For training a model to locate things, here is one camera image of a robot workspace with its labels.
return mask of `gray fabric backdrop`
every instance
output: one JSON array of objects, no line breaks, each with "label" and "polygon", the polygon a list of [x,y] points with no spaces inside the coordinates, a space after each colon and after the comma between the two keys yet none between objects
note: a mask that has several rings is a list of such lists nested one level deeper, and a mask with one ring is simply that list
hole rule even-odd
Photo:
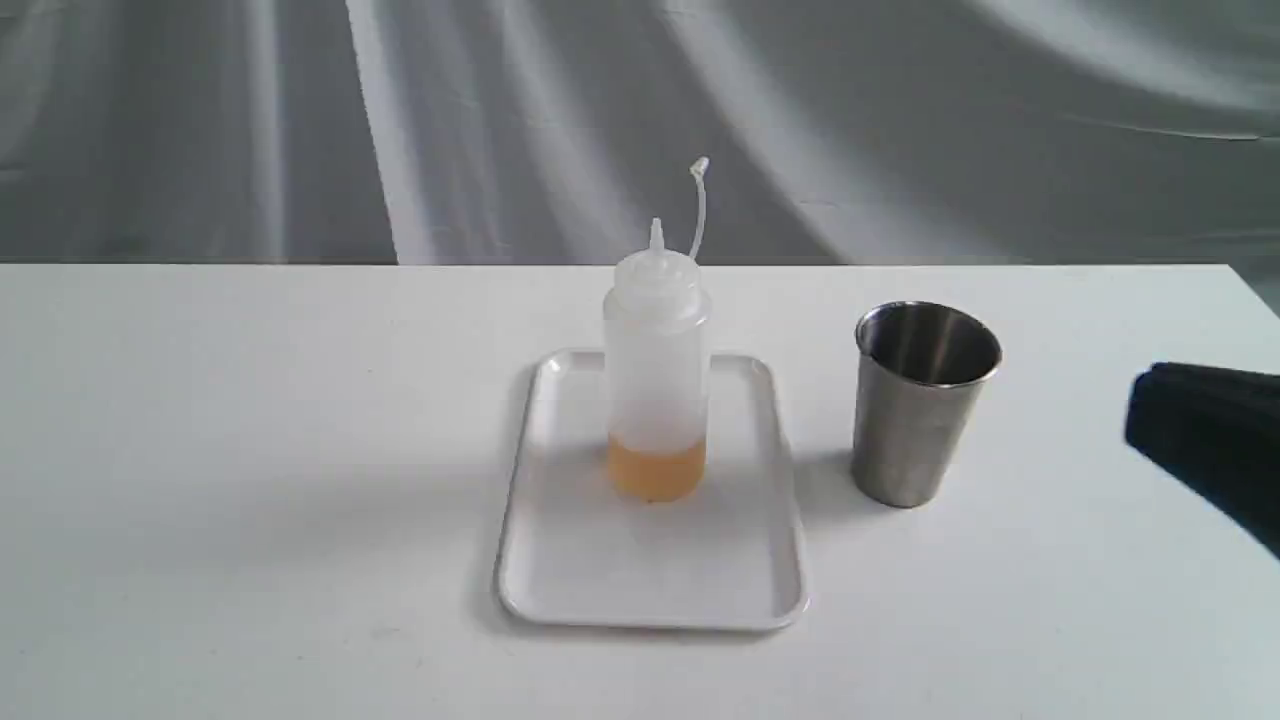
[{"label": "gray fabric backdrop", "polygon": [[1280,295],[1272,0],[0,0],[0,255],[1225,260]]}]

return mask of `white tray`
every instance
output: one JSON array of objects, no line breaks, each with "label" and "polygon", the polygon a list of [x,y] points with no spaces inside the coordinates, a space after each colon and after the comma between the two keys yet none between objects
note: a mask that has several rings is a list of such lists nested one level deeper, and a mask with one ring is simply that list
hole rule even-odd
[{"label": "white tray", "polygon": [[809,603],[791,454],[768,366],[717,355],[707,475],[645,503],[604,474],[604,355],[534,375],[498,559],[498,594],[534,623],[767,632]]}]

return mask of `plastic squeeze bottle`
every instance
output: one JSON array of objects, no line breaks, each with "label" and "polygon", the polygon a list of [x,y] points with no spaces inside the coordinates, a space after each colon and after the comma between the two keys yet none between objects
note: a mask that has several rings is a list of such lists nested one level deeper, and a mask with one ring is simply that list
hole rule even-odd
[{"label": "plastic squeeze bottle", "polygon": [[705,223],[708,164],[700,158],[690,168],[699,199],[690,254],[668,250],[654,218],[649,249],[618,263],[604,297],[608,473],[621,493],[649,502],[689,495],[707,465],[710,300],[692,255]]}]

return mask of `metal cup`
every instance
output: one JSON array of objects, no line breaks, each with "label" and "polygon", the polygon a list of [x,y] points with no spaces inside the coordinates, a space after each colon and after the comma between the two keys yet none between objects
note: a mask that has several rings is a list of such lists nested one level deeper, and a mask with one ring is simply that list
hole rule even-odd
[{"label": "metal cup", "polygon": [[996,336],[933,302],[890,302],[858,322],[852,474],[872,498],[915,507],[938,492],[982,386],[1000,368]]}]

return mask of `white table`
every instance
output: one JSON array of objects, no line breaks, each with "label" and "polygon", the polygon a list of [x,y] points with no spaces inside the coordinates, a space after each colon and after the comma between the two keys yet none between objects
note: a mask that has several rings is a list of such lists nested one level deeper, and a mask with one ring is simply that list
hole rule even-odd
[{"label": "white table", "polygon": [[[0,266],[0,717],[1266,717],[1280,564],[1121,442],[1153,360],[1280,370],[1225,268],[710,269],[772,364],[813,603],[762,639],[521,625],[492,589],[529,366],[603,268]],[[1006,364],[940,497],[842,470],[851,329]]]}]

